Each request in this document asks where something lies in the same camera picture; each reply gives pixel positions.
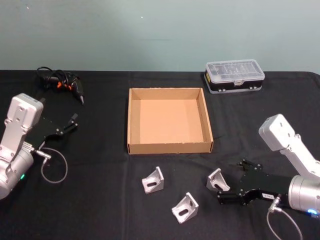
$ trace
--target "robotic arm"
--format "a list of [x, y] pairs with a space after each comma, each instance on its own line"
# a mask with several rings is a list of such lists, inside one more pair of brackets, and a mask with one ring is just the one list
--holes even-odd
[[320, 214], [320, 162], [309, 152], [299, 134], [282, 114], [267, 118], [259, 134], [272, 151], [280, 151], [300, 175], [292, 178], [288, 202], [292, 209]]
[[276, 206], [320, 215], [320, 162], [308, 151], [299, 134], [282, 114], [269, 117], [259, 134], [272, 151], [285, 155], [300, 175], [293, 178], [263, 172], [261, 164], [243, 160], [245, 171], [235, 192], [219, 191], [221, 204], [247, 205], [255, 199], [276, 201]]
[[[48, 137], [62, 136], [77, 126], [72, 120], [67, 128], [61, 128], [61, 130], [56, 128], [51, 121], [41, 118], [43, 108], [42, 102], [24, 93], [14, 96], [11, 100], [0, 143], [0, 199], [5, 198], [24, 177], [25, 172], [34, 162], [33, 154], [43, 157], [44, 163], [51, 158], [49, 154], [40, 151]], [[36, 145], [33, 147], [33, 144], [25, 142], [25, 139], [38, 123], [42, 129], [39, 129], [38, 135], [37, 131], [34, 131], [30, 139]]]

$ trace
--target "black power cord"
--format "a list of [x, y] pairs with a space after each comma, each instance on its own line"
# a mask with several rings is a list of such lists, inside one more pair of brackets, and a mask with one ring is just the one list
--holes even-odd
[[38, 67], [36, 75], [45, 89], [57, 88], [71, 91], [84, 104], [84, 90], [80, 78], [72, 72], [52, 70], [47, 66]]

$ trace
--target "cardboard box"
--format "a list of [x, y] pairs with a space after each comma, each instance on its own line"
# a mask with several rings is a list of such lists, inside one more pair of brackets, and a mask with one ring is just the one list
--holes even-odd
[[210, 153], [213, 142], [202, 88], [129, 90], [129, 154]]

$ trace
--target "cable connector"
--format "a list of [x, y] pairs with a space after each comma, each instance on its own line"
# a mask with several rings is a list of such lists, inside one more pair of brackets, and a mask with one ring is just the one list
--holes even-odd
[[51, 155], [49, 155], [49, 154], [47, 154], [47, 153], [45, 153], [43, 151], [36, 150], [35, 153], [38, 154], [39, 156], [45, 158], [45, 160], [51, 159]]
[[277, 196], [275, 198], [275, 200], [273, 200], [271, 206], [269, 207], [268, 212], [274, 213], [275, 211], [277, 211], [277, 212], [281, 213], [282, 209], [280, 207], [278, 207], [279, 203], [280, 203], [280, 197]]

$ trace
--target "black tablecloth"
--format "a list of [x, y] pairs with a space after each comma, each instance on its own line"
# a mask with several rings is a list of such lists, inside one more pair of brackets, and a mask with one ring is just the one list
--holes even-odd
[[[276, 239], [266, 223], [270, 202], [220, 205], [206, 176], [221, 168], [234, 188], [245, 158], [265, 172], [293, 177], [294, 167], [272, 152], [258, 134], [267, 117], [282, 113], [315, 158], [320, 159], [320, 76], [310, 72], [266, 72], [262, 90], [212, 95], [200, 72], [78, 72], [85, 91], [81, 106], [69, 92], [42, 91], [32, 71], [0, 72], [0, 118], [14, 95], [45, 97], [43, 116], [63, 125], [78, 113], [77, 131], [49, 142], [67, 158], [69, 172], [59, 185], [45, 182], [41, 158], [12, 193], [0, 201], [0, 239], [41, 240], [238, 240]], [[128, 155], [129, 88], [202, 87], [214, 137], [212, 153]], [[146, 195], [141, 179], [160, 166], [164, 190]], [[171, 212], [190, 192], [196, 217], [180, 225]], [[304, 239], [319, 239], [320, 223], [288, 210]], [[284, 239], [298, 233], [279, 213], [270, 217]]]

